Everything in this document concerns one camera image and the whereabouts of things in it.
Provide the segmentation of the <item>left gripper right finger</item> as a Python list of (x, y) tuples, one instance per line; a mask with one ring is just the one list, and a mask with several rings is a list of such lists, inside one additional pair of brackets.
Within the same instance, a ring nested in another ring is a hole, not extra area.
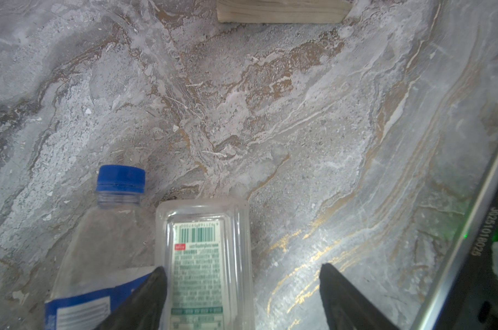
[(397, 328), (332, 264), (321, 266), (319, 279), (320, 296), (331, 330)]

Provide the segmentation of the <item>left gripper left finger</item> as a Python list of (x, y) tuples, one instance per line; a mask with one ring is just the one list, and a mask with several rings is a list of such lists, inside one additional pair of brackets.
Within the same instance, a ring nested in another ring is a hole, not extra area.
[(112, 312), (97, 330), (155, 330), (160, 328), (167, 298), (167, 275), (157, 267), (125, 302)]

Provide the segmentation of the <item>green text bottle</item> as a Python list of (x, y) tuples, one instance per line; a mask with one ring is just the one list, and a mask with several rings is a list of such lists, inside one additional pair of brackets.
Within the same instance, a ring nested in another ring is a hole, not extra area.
[(167, 274), (161, 329), (255, 328), (247, 201), (162, 202), (155, 264)]

